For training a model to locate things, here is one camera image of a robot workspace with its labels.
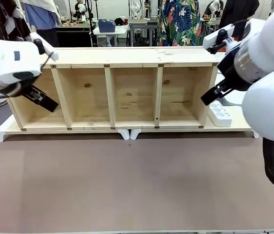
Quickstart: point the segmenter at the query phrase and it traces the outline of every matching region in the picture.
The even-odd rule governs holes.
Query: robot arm
[[[141,11],[141,8],[142,8],[141,0],[131,0],[130,11],[133,19],[137,18],[137,14]]]
[[[209,9],[211,11],[211,14],[213,15],[215,12],[220,10],[220,0],[214,0],[210,6]]]
[[[274,184],[274,13],[266,20],[251,19],[246,37],[239,42],[231,37],[237,25],[228,25],[204,38],[203,46],[211,53],[226,47],[218,69],[225,79],[201,99],[208,105],[233,90],[246,91],[243,114],[263,139],[265,172]]]
[[[53,112],[58,103],[33,83],[41,75],[40,54],[46,53],[54,61],[58,54],[36,33],[31,33],[27,40],[0,40],[0,98],[24,96]]]

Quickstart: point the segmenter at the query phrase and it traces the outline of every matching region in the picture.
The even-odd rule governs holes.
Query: wall
[[[71,1],[71,9],[72,11],[74,11],[74,5],[76,4],[76,0],[70,0],[70,1]],[[201,14],[204,13],[210,1],[211,0],[199,0]],[[270,8],[271,0],[259,0],[259,2],[260,2],[260,6],[257,9],[254,17],[265,20],[271,11],[271,8]],[[93,14],[94,14],[94,17],[96,18],[97,14],[95,10],[94,0],[92,0],[92,4],[93,4],[92,6]],[[119,16],[128,17],[128,0],[98,0],[97,5],[98,5],[98,14],[100,18],[114,19]]]

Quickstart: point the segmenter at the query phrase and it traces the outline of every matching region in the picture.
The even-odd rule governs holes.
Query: wooden shelf
[[[11,98],[19,127],[44,130],[199,129],[219,61],[201,47],[62,48],[36,85],[60,105],[54,113]]]

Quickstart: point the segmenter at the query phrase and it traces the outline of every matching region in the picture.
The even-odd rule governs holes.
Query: workbench
[[[59,103],[53,113],[24,97],[8,99],[8,134],[251,131],[239,107],[229,128],[208,118],[201,96],[215,84],[219,59],[202,47],[58,49],[35,85]],[[42,64],[46,56],[41,57]]]
[[[133,47],[134,42],[134,29],[148,29],[149,30],[149,46],[153,45],[153,31],[157,29],[157,19],[130,19],[128,20],[130,25],[130,45]]]
[[[117,45],[117,36],[118,35],[126,34],[127,30],[128,30],[128,25],[117,25],[117,26],[115,26],[115,32],[104,32],[104,33],[101,33],[100,32],[100,28],[98,26],[98,27],[96,27],[93,30],[93,34],[95,36],[99,36],[99,35],[103,35],[103,36],[105,35],[105,36],[107,36],[107,46],[108,47],[112,47],[111,46],[111,42],[110,42],[111,39],[114,38],[114,45],[118,46]]]
[[[203,43],[205,36],[218,30],[220,21],[221,21],[221,18],[216,18],[211,20],[201,18],[201,45]]]
[[[61,25],[55,30],[58,35],[59,47],[92,47],[89,24]]]

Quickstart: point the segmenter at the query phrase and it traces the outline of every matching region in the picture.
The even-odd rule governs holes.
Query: wooden plank
[[[14,106],[13,106],[13,104],[12,104],[12,101],[10,100],[10,98],[6,98],[6,100],[7,100],[7,103],[8,103],[8,105],[9,105],[9,108],[10,108],[12,114],[14,115],[14,118],[15,118],[15,120],[16,120],[16,122],[17,122],[19,128],[22,128],[22,129],[23,129],[22,122],[21,122],[21,120],[20,120],[20,117],[19,117],[18,114],[17,114],[17,111],[15,110],[15,108],[14,108]]]
[[[117,110],[117,93],[116,93],[116,81],[113,77],[112,70],[105,68],[107,95],[109,104],[110,126],[115,128],[116,110]]]
[[[110,121],[105,121],[105,118],[102,117],[101,119],[94,117],[94,118],[84,118],[84,117],[77,117],[74,119],[72,124],[73,130],[95,130],[95,129],[110,129]]]
[[[154,69],[153,107],[155,127],[160,125],[161,100],[162,100],[163,67]]]
[[[75,117],[75,106],[73,98],[73,90],[71,83],[69,82],[68,74],[72,74],[72,70],[69,69],[66,72],[61,72],[58,69],[51,69],[55,87],[57,89],[58,97],[61,103],[63,116],[68,128],[71,128],[73,119]]]
[[[30,131],[45,131],[45,130],[66,130],[67,126],[65,122],[62,122],[62,118],[55,117],[42,117],[33,118],[29,123],[25,125],[25,129]]]
[[[201,46],[188,47],[114,47],[114,48],[56,48],[59,60],[48,61],[46,67],[56,68],[102,68],[111,67],[157,67],[165,66],[212,66],[220,58],[209,54]],[[46,60],[43,55],[41,63]]]
[[[199,68],[195,77],[195,88],[193,94],[193,113],[201,125],[205,125],[209,107],[205,106],[201,96],[215,85],[217,67]]]
[[[153,120],[126,120],[120,121],[117,120],[115,123],[116,129],[154,129],[154,121]]]
[[[25,97],[12,97],[7,100],[12,113],[15,113],[19,127],[24,129],[33,118],[34,104]]]

